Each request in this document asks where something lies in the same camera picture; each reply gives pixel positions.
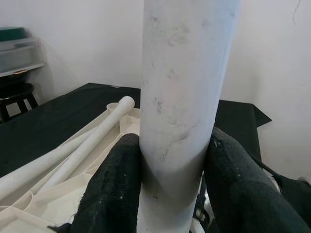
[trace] white wall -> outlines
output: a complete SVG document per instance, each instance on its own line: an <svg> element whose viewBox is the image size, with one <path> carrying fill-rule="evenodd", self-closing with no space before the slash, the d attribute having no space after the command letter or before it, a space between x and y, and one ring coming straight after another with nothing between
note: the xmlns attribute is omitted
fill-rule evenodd
<svg viewBox="0 0 311 233"><path fill-rule="evenodd" d="M252 102L263 160L311 179L311 1L242 0L222 99ZM0 25L24 26L48 66L32 77L45 102L85 83L140 86L143 0L0 0Z"/></svg>
<svg viewBox="0 0 311 233"><path fill-rule="evenodd" d="M38 37L41 102L88 82L140 87L143 0L0 0L0 26Z"/></svg>

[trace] black stool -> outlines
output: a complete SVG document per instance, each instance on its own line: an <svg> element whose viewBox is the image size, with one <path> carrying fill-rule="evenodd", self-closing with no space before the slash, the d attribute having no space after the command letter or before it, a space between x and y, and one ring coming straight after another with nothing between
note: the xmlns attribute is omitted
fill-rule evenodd
<svg viewBox="0 0 311 233"><path fill-rule="evenodd" d="M24 100L27 99L31 108L38 106L33 96L34 87L30 83L22 83L0 89L0 119L2 123L10 120L6 106L11 103L17 103L21 113L27 112Z"/></svg>

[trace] stool leg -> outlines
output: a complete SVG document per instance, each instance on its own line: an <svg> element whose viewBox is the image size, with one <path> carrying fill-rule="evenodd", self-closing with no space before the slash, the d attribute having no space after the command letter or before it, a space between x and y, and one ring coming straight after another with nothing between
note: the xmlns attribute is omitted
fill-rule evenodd
<svg viewBox="0 0 311 233"><path fill-rule="evenodd" d="M18 105L18 107L19 107L21 113L26 113L26 112L28 112L28 109L27 109L27 107L26 107L26 105L25 105L24 100L19 100L19 101L17 101L17 105Z"/></svg>
<svg viewBox="0 0 311 233"><path fill-rule="evenodd" d="M38 106L37 101L34 98L34 95L31 94L27 97L28 103L30 104L31 108L34 109Z"/></svg>
<svg viewBox="0 0 311 233"><path fill-rule="evenodd" d="M4 105L0 105L0 118L2 123L5 123L10 120L8 110L6 110L6 107Z"/></svg>

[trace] scuffed pipe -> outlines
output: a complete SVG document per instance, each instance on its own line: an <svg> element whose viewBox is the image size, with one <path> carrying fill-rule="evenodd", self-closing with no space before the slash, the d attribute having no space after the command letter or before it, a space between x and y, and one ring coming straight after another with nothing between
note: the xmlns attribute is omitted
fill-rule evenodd
<svg viewBox="0 0 311 233"><path fill-rule="evenodd" d="M48 170L61 160L65 159L73 153L84 140L86 140L95 129L92 129L77 138L60 145L54 150L42 155L41 157L31 161L30 163L10 172L0 178L0 200L9 196L26 183Z"/></svg>
<svg viewBox="0 0 311 233"><path fill-rule="evenodd" d="M141 207L149 232L189 232L239 3L144 2Z"/></svg>
<svg viewBox="0 0 311 233"><path fill-rule="evenodd" d="M38 193L63 182L89 155L97 144L107 135L107 133L117 124L120 119L132 110L135 106L134 100L129 97L123 97L118 106L110 112L105 120L96 128L96 130L74 151L63 165L48 179L48 181L39 189Z"/></svg>

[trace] pipe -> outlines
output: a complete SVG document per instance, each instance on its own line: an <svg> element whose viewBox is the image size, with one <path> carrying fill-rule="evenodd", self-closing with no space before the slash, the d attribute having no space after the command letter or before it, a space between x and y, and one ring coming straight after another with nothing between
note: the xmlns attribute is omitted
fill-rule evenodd
<svg viewBox="0 0 311 233"><path fill-rule="evenodd" d="M48 181L39 189L38 193L42 193L47 189L63 182L107 135L107 133L109 133L115 124L118 123L125 114L133 109L134 105L135 102L131 97L123 97L119 101L118 106L48 179Z"/></svg>
<svg viewBox="0 0 311 233"><path fill-rule="evenodd" d="M145 0L141 208L152 233L188 233L240 0Z"/></svg>
<svg viewBox="0 0 311 233"><path fill-rule="evenodd" d="M42 172L48 170L61 160L65 159L72 152L74 152L82 142L89 137L94 129L78 136L77 138L60 145L54 150L42 155L41 157L31 161L24 166L10 172L9 174L0 178L0 200L9 196L26 183L40 175Z"/></svg>

